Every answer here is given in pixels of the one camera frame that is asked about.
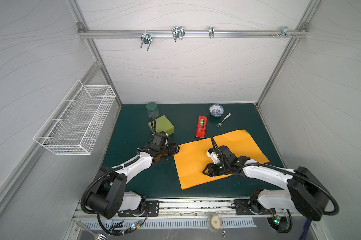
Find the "orange wrapping paper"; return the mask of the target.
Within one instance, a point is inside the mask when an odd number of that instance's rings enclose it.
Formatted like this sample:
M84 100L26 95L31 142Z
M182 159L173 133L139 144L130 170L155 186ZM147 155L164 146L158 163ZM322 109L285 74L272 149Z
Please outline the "orange wrapping paper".
M252 136L245 130L219 135L214 137L214 140L218 146L227 146L237 157L250 157L264 164L269 162ZM207 164L213 162L206 154L210 148L212 148L210 139L180 145L180 150L174 159L182 190L228 177L228 175L208 177L202 174Z

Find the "green gift box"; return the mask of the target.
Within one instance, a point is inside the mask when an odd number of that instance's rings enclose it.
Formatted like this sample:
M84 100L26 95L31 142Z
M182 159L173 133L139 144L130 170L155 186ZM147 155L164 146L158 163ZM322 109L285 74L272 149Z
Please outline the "green gift box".
M152 133L160 133L165 132L168 136L174 133L175 127L173 124L168 120L168 118L163 115L155 119L155 125L152 122L152 117L150 117L150 122L148 123L148 126Z

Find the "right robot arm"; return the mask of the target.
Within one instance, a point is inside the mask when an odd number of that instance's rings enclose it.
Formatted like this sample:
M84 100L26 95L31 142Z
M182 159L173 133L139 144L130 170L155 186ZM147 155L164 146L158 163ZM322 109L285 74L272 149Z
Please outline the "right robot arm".
M284 169L250 157L237 157L226 146L214 146L206 155L212 163L207 164L202 173L208 177L233 175L261 180L279 188L274 191L257 190L243 205L253 214L283 209L297 211L312 221L320 221L322 216L335 216L340 211L335 198L307 168Z

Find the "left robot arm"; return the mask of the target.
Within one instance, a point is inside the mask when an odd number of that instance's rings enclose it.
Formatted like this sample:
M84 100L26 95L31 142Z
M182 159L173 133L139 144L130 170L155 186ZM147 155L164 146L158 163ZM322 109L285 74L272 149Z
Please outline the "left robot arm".
M180 151L180 146L170 141L165 132L155 133L151 140L138 148L136 155L114 167L101 167L93 182L81 197L81 210L90 215L113 218L119 212L141 215L146 205L146 197L135 192L127 192L129 181L142 171L162 159L172 157Z

